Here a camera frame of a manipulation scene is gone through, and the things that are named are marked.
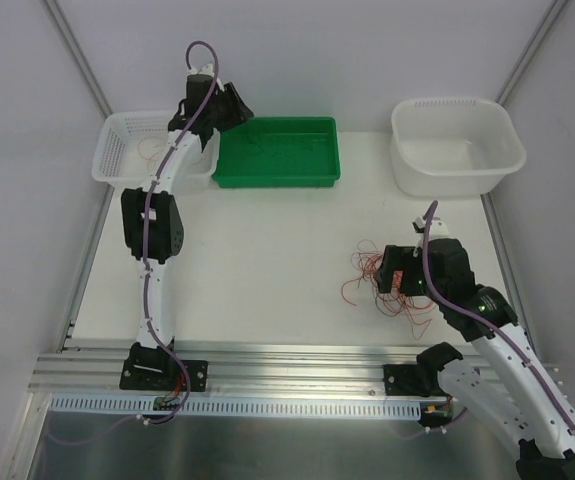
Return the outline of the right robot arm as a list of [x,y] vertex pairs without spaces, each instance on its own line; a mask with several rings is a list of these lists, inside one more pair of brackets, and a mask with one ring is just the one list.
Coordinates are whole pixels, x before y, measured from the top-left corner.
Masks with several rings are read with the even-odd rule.
[[575,408],[534,354],[507,300],[476,282],[458,240],[388,245],[375,280],[381,293],[432,300],[506,389],[487,384],[459,350],[442,342],[417,356],[409,392],[459,400],[511,452],[520,478],[575,479]]

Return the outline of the green plastic tray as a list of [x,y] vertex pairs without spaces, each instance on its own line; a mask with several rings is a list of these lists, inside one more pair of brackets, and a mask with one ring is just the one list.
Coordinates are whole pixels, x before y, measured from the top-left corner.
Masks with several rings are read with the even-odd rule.
[[331,188],[341,166],[331,117],[258,117],[221,135],[221,188]]

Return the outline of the white perforated basket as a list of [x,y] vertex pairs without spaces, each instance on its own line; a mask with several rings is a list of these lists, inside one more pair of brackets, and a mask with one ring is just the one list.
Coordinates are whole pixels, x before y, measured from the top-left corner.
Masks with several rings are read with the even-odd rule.
[[[116,189],[137,188],[154,174],[166,152],[171,111],[115,113],[103,125],[92,162],[92,177]],[[220,133],[216,131],[200,157],[178,181],[180,193],[209,186],[216,170]]]

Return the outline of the white plastic tub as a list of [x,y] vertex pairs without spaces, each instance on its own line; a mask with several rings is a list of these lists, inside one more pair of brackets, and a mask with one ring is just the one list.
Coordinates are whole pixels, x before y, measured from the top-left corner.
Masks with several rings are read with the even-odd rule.
[[414,197],[478,196],[526,163],[508,112],[481,98],[405,100],[392,111],[396,184]]

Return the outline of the aluminium frame rail right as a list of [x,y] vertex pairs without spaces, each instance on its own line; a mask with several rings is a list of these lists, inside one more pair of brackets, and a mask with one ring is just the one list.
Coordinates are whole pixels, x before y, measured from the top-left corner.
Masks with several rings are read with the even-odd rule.
[[500,266],[505,289],[508,294],[509,303],[517,313],[519,323],[528,331],[529,327],[525,318],[523,303],[519,295],[518,284],[514,275],[509,258],[506,242],[503,237],[499,217],[490,193],[481,196],[483,209],[490,229],[492,242],[496,251],[496,256]]

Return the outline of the aluminium frame rail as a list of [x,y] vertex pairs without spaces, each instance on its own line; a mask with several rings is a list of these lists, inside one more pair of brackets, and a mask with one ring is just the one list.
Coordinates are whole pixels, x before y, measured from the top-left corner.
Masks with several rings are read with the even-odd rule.
[[103,118],[114,113],[106,93],[89,61],[77,34],[60,1],[40,0],[41,8],[49,19],[67,68],[85,90],[96,110]]
[[518,284],[514,275],[509,258],[506,242],[503,237],[499,217],[490,193],[481,196],[483,209],[490,229],[492,242],[496,251],[496,256],[500,266],[505,289],[508,294],[509,303],[517,313],[519,323],[528,331],[529,327],[525,318],[523,303],[519,295]]

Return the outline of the aluminium frame rail left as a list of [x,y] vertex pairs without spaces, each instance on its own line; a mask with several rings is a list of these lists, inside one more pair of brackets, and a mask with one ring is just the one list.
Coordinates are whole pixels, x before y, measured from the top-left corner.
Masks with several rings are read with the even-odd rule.
[[85,90],[96,110],[103,118],[114,113],[106,93],[89,61],[77,34],[60,1],[40,0],[41,8],[49,19],[67,68]]

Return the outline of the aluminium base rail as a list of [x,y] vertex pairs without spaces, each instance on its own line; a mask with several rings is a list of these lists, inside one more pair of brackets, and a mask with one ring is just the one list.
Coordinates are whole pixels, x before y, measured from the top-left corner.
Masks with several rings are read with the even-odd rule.
[[[122,340],[68,340],[61,351],[38,357],[29,388],[116,393],[128,347]],[[423,349],[186,341],[177,354],[207,361],[206,391],[213,396],[382,399],[384,365],[411,364]]]

